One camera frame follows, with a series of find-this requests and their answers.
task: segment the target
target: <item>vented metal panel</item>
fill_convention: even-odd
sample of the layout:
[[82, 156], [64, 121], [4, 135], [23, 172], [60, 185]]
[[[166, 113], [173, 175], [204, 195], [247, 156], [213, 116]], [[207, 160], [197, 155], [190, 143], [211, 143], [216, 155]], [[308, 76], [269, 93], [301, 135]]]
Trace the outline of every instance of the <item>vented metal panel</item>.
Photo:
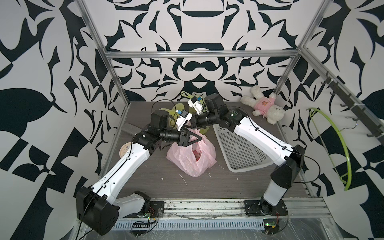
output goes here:
[[[137, 220], [118, 220], [112, 230], [131, 230]], [[253, 229], [264, 230], [262, 219], [198, 219], [198, 220], [159, 220], [154, 230], [222, 230]]]
[[232, 172], [246, 172], [273, 163], [263, 151], [245, 138], [217, 124], [213, 128], [227, 166]]

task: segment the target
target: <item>yellow plastic bag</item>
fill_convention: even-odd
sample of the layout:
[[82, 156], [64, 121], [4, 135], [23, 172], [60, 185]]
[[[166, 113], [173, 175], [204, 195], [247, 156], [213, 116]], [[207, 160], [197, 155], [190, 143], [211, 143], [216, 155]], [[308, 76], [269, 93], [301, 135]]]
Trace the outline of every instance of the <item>yellow plastic bag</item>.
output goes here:
[[[193, 97], [193, 95], [191, 95], [191, 94], [189, 94], [189, 93], [187, 93], [187, 92], [184, 92], [184, 91], [182, 91], [181, 93], [180, 93], [183, 97], [186, 97], [186, 98], [189, 98], [189, 99], [191, 99], [192, 97]], [[167, 109], [167, 108], [161, 108], [160, 110], [165, 110], [165, 111], [167, 111], [167, 112], [169, 112], [169, 114], [172, 116], [172, 117], [174, 117], [175, 118], [175, 120], [177, 120], [177, 118], [179, 117], [179, 114], [177, 113], [177, 112], [175, 112], [175, 107], [173, 107], [172, 109]], [[176, 111], [183, 111], [184, 110], [184, 104], [182, 104], [182, 103], [177, 103], [176, 104]], [[188, 109], [188, 112], [189, 113], [191, 113], [191, 114], [194, 114], [195, 112], [196, 112], [196, 110], [194, 109], [194, 108], [191, 108], [191, 107], [189, 107], [189, 109]], [[169, 125], [170, 126], [173, 126], [174, 124], [175, 124], [175, 122], [173, 121], [173, 119], [172, 118], [168, 118], [168, 123], [169, 123]], [[201, 128], [200, 129], [200, 133], [201, 134], [205, 134], [207, 131], [208, 131], [208, 129], [209, 129], [209, 126], [207, 126], [206, 128]]]

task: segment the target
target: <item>patterned backdrop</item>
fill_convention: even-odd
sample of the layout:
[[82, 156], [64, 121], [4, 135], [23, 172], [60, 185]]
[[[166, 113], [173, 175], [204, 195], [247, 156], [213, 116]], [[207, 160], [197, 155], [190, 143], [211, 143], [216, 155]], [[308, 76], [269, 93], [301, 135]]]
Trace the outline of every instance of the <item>patterned backdrop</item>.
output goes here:
[[73, 0], [3, 1], [0, 19], [1, 239], [61, 239], [124, 103]]
[[181, 91], [239, 101], [257, 84], [269, 95], [289, 57], [136, 58], [112, 64], [130, 101], [180, 100]]
[[[308, 44], [309, 50], [380, 119], [384, 119], [384, 2], [381, 0], [335, 0]], [[321, 175], [312, 187], [324, 197], [344, 237], [359, 240], [384, 237], [384, 146], [369, 138], [368, 129], [358, 122], [342, 135], [349, 149], [352, 184], [348, 191], [338, 179], [319, 135], [310, 122], [309, 107], [321, 109], [339, 129], [351, 128], [354, 117], [323, 79], [304, 59], [290, 74], [276, 103], [285, 106], [281, 120], [292, 144], [306, 147], [306, 155], [317, 159]], [[340, 175], [346, 173], [346, 159], [336, 132], [320, 114], [313, 120]], [[305, 160], [308, 180], [318, 174], [318, 166]]]
[[[109, 51], [296, 49], [321, 0], [86, 0]], [[272, 92], [288, 57], [114, 59], [130, 101]]]

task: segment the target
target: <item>stuffed toy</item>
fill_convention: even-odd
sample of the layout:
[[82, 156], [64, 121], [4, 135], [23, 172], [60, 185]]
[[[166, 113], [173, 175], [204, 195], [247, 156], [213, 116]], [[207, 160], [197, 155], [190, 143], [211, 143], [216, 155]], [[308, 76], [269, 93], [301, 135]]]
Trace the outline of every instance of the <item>stuffed toy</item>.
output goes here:
[[275, 124], [283, 118], [285, 110], [274, 104], [276, 99], [275, 93], [271, 93], [267, 98], [257, 85], [251, 88], [251, 93], [256, 99], [243, 96], [240, 102], [253, 107], [254, 111], [252, 114], [254, 116], [263, 115], [263, 118], [266, 117], [267, 122], [270, 124]]

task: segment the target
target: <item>black cable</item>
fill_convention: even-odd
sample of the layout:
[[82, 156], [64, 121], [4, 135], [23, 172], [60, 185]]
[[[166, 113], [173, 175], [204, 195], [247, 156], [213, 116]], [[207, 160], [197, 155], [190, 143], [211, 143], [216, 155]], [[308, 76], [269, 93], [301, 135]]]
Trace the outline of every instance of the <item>black cable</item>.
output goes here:
[[174, 125], [172, 126], [172, 127], [175, 127], [176, 126], [176, 121], [175, 121], [175, 115], [177, 116], [177, 110], [176, 110], [176, 104], [172, 101], [172, 100], [169, 100], [169, 99], [161, 99], [161, 100], [158, 100], [158, 101], [156, 101], [156, 102], [154, 102], [153, 104], [152, 104], [152, 107], [151, 107], [151, 114], [153, 113], [153, 106], [155, 105], [155, 103], [158, 103], [158, 102], [160, 102], [160, 101], [164, 101], [164, 100], [166, 100], [166, 101], [170, 101], [172, 104], [173, 104], [173, 106], [175, 107], [175, 114], [173, 115], [173, 117], [172, 117], [172, 119], [173, 119], [173, 121], [174, 121]]
[[287, 208], [287, 206], [285, 205], [285, 202], [283, 202], [283, 204], [284, 204], [284, 207], [285, 207], [285, 209], [286, 209], [286, 211], [287, 211], [287, 222], [285, 223], [285, 226], [284, 226], [282, 229], [278, 230], [276, 233], [283, 231], [283, 230], [285, 229], [285, 227], [287, 227], [287, 225], [288, 225], [288, 220], [289, 220], [288, 208]]
[[250, 217], [260, 217], [260, 216], [267, 216], [267, 215], [268, 215], [268, 214], [264, 214], [264, 215], [249, 214], [249, 213], [246, 213], [246, 212], [245, 212], [245, 209], [244, 209], [244, 213], [245, 213], [247, 216], [250, 216]]
[[318, 163], [316, 160], [314, 160], [313, 158], [311, 158], [311, 157], [308, 157], [308, 156], [305, 156], [305, 155], [302, 155], [302, 156], [307, 157], [307, 158], [309, 158], [309, 159], [312, 159], [312, 160], [317, 164], [317, 166], [319, 167], [319, 174], [318, 174], [317, 177], [316, 177], [315, 179], [313, 179], [312, 181], [307, 181], [307, 182], [293, 182], [293, 183], [309, 183], [309, 182], [314, 182], [314, 181], [316, 181], [316, 180], [320, 177], [320, 174], [321, 174], [321, 167], [320, 167], [319, 163]]
[[[129, 157], [131, 156], [132, 146], [133, 146], [133, 144], [131, 145], [131, 149], [129, 150], [128, 157], [125, 159], [124, 163], [120, 165], [120, 167], [119, 167], [119, 168], [118, 168], [118, 169], [117, 169], [117, 170], [116, 170], [116, 171], [115, 171], [115, 172], [114, 172], [114, 173], [107, 179], [107, 181], [104, 182], [103, 185], [105, 185], [105, 184], [106, 184], [106, 183], [107, 183], [107, 182], [108, 182], [108, 181], [115, 175], [115, 173], [116, 173], [118, 170], [120, 170], [120, 168], [127, 162], [127, 160], [129, 159]], [[85, 213], [87, 212], [87, 209], [88, 209], [90, 203], [91, 203], [92, 200], [95, 198], [95, 196], [97, 196], [97, 194], [99, 193], [99, 191], [100, 191], [102, 188], [103, 188], [103, 187], [100, 187], [100, 189], [97, 190], [97, 192], [95, 193], [95, 195], [91, 198], [91, 200], [88, 202], [87, 206], [85, 207], [85, 209], [84, 209], [84, 213], [83, 213], [83, 217], [82, 217], [81, 220], [80, 220], [79, 229], [77, 230], [77, 234], [76, 234], [76, 238], [75, 238], [75, 239], [77, 239], [77, 237], [79, 236], [79, 232], [80, 232], [81, 224], [83, 223], [83, 219], [84, 219]]]
[[148, 232], [146, 232], [146, 233], [149, 233], [150, 231], [152, 231], [156, 226], [157, 226], [157, 224], [158, 224], [158, 222], [159, 222], [159, 218], [157, 217], [157, 214], [156, 214], [156, 224], [155, 224], [155, 226], [153, 227], [153, 228], [151, 228], [151, 229], [149, 229], [148, 230]]
[[140, 222], [140, 223], [142, 223], [142, 224], [145, 224], [145, 222], [143, 222], [143, 221], [136, 221], [136, 222], [134, 222], [134, 223], [132, 223], [132, 226], [131, 226], [131, 232], [133, 232], [133, 225], [135, 225], [136, 223], [138, 223], [138, 222]]
[[[293, 152], [293, 151], [287, 149], [285, 146], [282, 146], [280, 143], [276, 142], [274, 139], [272, 139], [272, 138], [271, 138], [270, 136], [268, 136], [267, 134], [263, 133], [263, 131], [261, 131], [260, 128], [256, 127], [256, 126], [253, 124], [252, 119], [249, 117], [247, 111], [246, 111], [244, 108], [241, 108], [241, 107], [237, 107], [237, 108], [240, 108], [240, 109], [242, 109], [242, 110], [245, 112], [245, 114], [246, 114], [247, 117], [249, 118], [249, 121], [251, 122], [252, 126], [253, 126], [257, 131], [260, 131], [262, 134], [264, 134], [264, 135], [267, 136], [269, 139], [271, 139], [272, 141], [274, 141], [276, 144], [278, 144], [278, 145], [279, 145], [280, 147], [282, 147], [284, 150], [287, 150], [288, 152]], [[312, 180], [312, 181], [307, 181], [307, 182], [293, 182], [293, 183], [309, 183], [309, 182], [314, 182], [314, 181], [316, 181], [316, 180], [319, 178], [320, 174], [321, 174], [321, 167], [320, 167], [319, 163], [318, 163], [316, 160], [314, 160], [313, 158], [308, 157], [308, 156], [306, 156], [306, 155], [300, 154], [300, 153], [298, 153], [298, 152], [293, 152], [293, 153], [295, 153], [295, 154], [297, 154], [297, 155], [300, 155], [300, 156], [303, 156], [303, 157], [307, 157], [307, 158], [309, 158], [309, 159], [312, 159], [312, 160], [317, 164], [317, 166], [319, 167], [319, 174], [317, 175], [317, 177], [316, 177], [314, 180]]]
[[84, 234], [81, 238], [79, 238], [79, 240], [83, 239], [85, 237], [85, 235], [87, 235], [88, 233], [90, 233], [91, 231], [93, 231], [93, 229], [89, 230], [86, 234]]
[[161, 151], [161, 150], [163, 150], [164, 148], [166, 148], [166, 147], [169, 147], [171, 144], [167, 144], [167, 145], [165, 145], [164, 147], [159, 147], [159, 150]]

